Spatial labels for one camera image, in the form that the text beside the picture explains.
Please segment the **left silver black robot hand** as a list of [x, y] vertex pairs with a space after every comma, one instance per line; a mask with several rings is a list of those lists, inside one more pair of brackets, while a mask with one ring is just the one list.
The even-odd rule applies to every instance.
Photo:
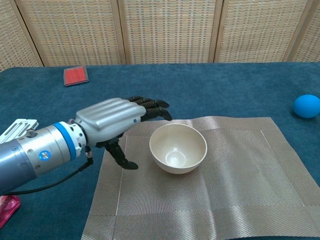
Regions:
[[157, 117], [171, 121], [173, 118], [167, 110], [169, 106], [160, 99], [115, 97], [79, 110], [75, 122], [84, 132], [87, 146], [105, 148], [123, 169], [136, 170], [138, 165], [126, 159], [119, 139], [140, 122]]

